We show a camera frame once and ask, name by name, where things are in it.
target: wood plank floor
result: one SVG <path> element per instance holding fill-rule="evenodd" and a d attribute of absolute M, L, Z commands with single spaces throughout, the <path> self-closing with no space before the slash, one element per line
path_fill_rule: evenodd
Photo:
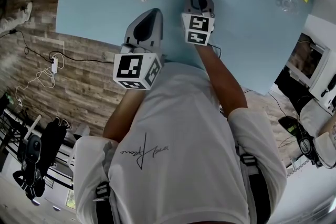
<path fill-rule="evenodd" d="M 55 32 L 58 0 L 7 0 L 4 16 L 9 16 L 29 1 L 33 1 L 31 18 L 16 29 L 22 31 L 31 49 L 47 57 L 50 51 L 62 51 L 64 46 L 66 55 L 76 59 L 113 61 L 114 54 L 118 52 L 117 46 Z M 10 89 L 14 95 L 17 86 L 26 87 L 30 80 L 36 78 L 37 72 L 50 66 L 32 52 L 25 55 L 24 48 L 21 33 L 0 39 L 0 94 Z M 69 120 L 74 128 L 86 123 L 92 135 L 100 136 L 108 117 L 124 94 L 124 90 L 112 81 L 112 71 L 112 64 L 65 59 L 65 67 L 55 76 L 54 88 L 44 88 L 36 80 L 24 91 L 19 88 L 17 96 L 22 99 L 23 108 L 29 108 L 29 116 L 43 116 L 40 122 L 42 127 L 46 126 L 50 117 L 59 116 Z M 40 80 L 44 85 L 52 86 L 51 79 L 45 74 L 41 75 Z M 286 97 L 277 92 L 270 93 L 286 114 L 295 116 Z M 283 116 L 278 104 L 270 95 L 263 96 L 253 91 L 247 92 L 246 97 L 251 108 L 267 112 L 281 158 L 285 164 L 289 164 L 290 158 L 299 154 L 298 146 L 296 142 L 291 143 L 295 139 L 278 124 L 278 119 Z M 17 102 L 12 108 L 16 112 L 21 110 Z"/>

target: shoulder strap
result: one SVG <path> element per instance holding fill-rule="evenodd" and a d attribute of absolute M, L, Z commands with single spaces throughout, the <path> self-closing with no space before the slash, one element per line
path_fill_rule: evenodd
<path fill-rule="evenodd" d="M 240 156 L 240 161 L 247 168 L 250 189 L 257 214 L 256 223 L 265 224 L 271 216 L 271 205 L 265 178 L 259 169 L 257 159 L 254 156 L 244 153 Z"/>
<path fill-rule="evenodd" d="M 108 182 L 103 182 L 96 188 L 96 213 L 98 224 L 110 223 L 114 224 L 112 209 L 109 201 L 110 185 Z"/>

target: glass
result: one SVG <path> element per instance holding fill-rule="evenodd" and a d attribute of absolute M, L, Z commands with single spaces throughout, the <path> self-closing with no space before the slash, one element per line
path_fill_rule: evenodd
<path fill-rule="evenodd" d="M 282 0 L 281 7 L 284 12 L 298 14 L 299 2 L 297 0 Z"/>

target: table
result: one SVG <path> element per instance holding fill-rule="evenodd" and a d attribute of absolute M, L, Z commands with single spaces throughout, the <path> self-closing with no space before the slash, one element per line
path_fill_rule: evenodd
<path fill-rule="evenodd" d="M 211 42 L 222 48 L 221 60 L 242 86 L 265 94 L 294 49 L 313 0 L 298 0 L 298 15 L 282 11 L 278 0 L 213 1 Z M 168 60 L 200 66 L 195 48 L 183 40 L 183 5 L 184 0 L 59 0 L 56 32 L 121 45 L 128 25 L 157 7 L 164 16 L 162 48 Z"/>

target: black cable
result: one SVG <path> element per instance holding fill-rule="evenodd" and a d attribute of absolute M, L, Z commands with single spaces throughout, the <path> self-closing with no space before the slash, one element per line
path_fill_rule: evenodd
<path fill-rule="evenodd" d="M 320 106 L 321 109 L 323 109 L 324 111 L 326 111 L 330 116 L 333 116 L 330 112 L 328 112 L 327 110 L 325 110 L 320 104 L 318 101 L 316 101 L 315 98 L 313 98 L 313 100 L 316 102 L 316 104 L 318 104 Z"/>
<path fill-rule="evenodd" d="M 7 36 L 7 35 L 9 35 L 9 34 L 10 34 L 10 33 L 6 33 L 6 34 L 0 36 L 0 38 L 3 38 L 4 36 Z"/>
<path fill-rule="evenodd" d="M 211 45 L 210 43 L 208 43 L 208 45 L 211 46 L 211 47 L 213 47 L 213 48 L 217 48 L 217 49 L 219 49 L 219 56 L 218 56 L 218 57 L 221 58 L 221 56 L 222 56 L 222 49 L 221 49 L 220 47 Z"/>
<path fill-rule="evenodd" d="M 88 62 L 100 62 L 100 63 L 111 63 L 111 64 L 114 64 L 114 62 L 108 62 L 108 61 L 89 60 L 89 59 L 74 59 L 74 58 L 71 58 L 71 57 L 65 55 L 63 52 L 60 52 L 60 51 L 51 51 L 51 52 L 49 53 L 49 60 L 48 60 L 48 59 L 45 58 L 43 55 L 41 55 L 41 54 L 39 54 L 38 52 L 36 52 L 36 51 L 30 49 L 30 48 L 28 47 L 27 43 L 26 43 L 24 34 L 23 34 L 20 30 L 16 30 L 16 29 L 10 30 L 9 33 L 4 34 L 4 35 L 1 36 L 0 38 L 4 37 L 4 36 L 6 36 L 6 35 L 9 35 L 9 34 L 14 34 L 14 33 L 16 33 L 16 32 L 20 32 L 21 35 L 22 35 L 22 37 L 23 37 L 23 41 L 24 41 L 24 43 L 25 43 L 25 45 L 26 45 L 25 50 L 24 50 L 25 55 L 28 55 L 29 52 L 31 51 L 31 52 L 35 53 L 36 55 L 39 55 L 40 57 L 42 57 L 45 61 L 50 62 L 50 63 L 53 63 L 53 59 L 52 59 L 52 57 L 50 57 L 50 55 L 51 55 L 52 53 L 55 52 L 55 53 L 62 54 L 64 57 L 66 57 L 66 58 L 68 58 L 68 59 L 70 59 L 70 60 L 72 60 L 72 61 L 88 61 Z"/>
<path fill-rule="evenodd" d="M 293 136 L 290 136 L 290 137 L 288 137 L 288 138 L 286 138 L 285 140 L 283 140 L 281 143 L 280 143 L 280 145 L 278 146 L 278 148 L 281 148 L 282 146 L 282 144 L 284 143 L 284 142 L 286 142 L 288 139 L 290 139 L 290 138 L 293 138 Z"/>
<path fill-rule="evenodd" d="M 26 45 L 25 50 L 24 50 L 25 55 L 28 55 L 29 52 L 31 51 L 31 52 L 33 52 L 33 53 L 39 55 L 40 57 L 42 57 L 45 61 L 53 63 L 53 61 L 48 60 L 48 59 L 45 58 L 43 55 L 41 55 L 41 54 L 39 54 L 38 52 L 36 52 L 36 51 L 30 49 L 30 48 L 28 47 L 27 43 L 26 43 L 25 36 L 23 35 L 23 33 L 22 33 L 20 30 L 15 30 L 15 29 L 13 29 L 13 30 L 11 30 L 11 31 L 9 32 L 9 34 L 14 34 L 14 33 L 16 33 L 16 32 L 20 32 L 21 35 L 22 35 L 22 37 L 23 37 L 23 42 L 24 42 L 25 45 Z"/>
<path fill-rule="evenodd" d="M 295 140 L 295 141 L 288 142 L 287 144 L 282 145 L 282 146 L 280 146 L 280 147 L 278 147 L 278 148 L 282 148 L 282 147 L 287 146 L 287 145 L 289 145 L 289 144 L 291 144 L 291 143 L 294 143 L 294 142 L 296 142 L 296 140 Z"/>
<path fill-rule="evenodd" d="M 63 52 L 60 52 L 60 51 L 51 51 L 51 52 L 49 53 L 49 59 L 50 59 L 50 60 L 52 59 L 52 57 L 50 57 L 50 55 L 53 54 L 53 53 L 62 54 L 64 57 L 66 57 L 66 58 L 68 58 L 68 59 L 70 59 L 70 60 L 72 60 L 72 61 L 81 61 L 81 62 L 85 62 L 85 61 L 87 61 L 87 62 L 101 62 L 101 63 L 111 63 L 111 64 L 114 64 L 114 62 L 107 62 L 107 61 L 100 61 L 100 60 L 74 59 L 74 58 L 71 58 L 71 57 L 65 55 Z"/>
<path fill-rule="evenodd" d="M 281 109 L 281 106 L 280 106 L 280 104 L 279 104 L 279 102 L 278 102 L 278 100 L 277 99 L 275 99 L 274 98 L 274 96 L 272 95 L 272 94 L 270 94 L 269 92 L 267 92 L 270 96 L 272 96 L 273 97 L 273 99 L 277 102 L 277 104 L 278 104 L 278 106 L 279 106 L 279 109 L 283 112 L 283 114 L 287 117 L 287 115 L 285 114 L 285 112 Z"/>

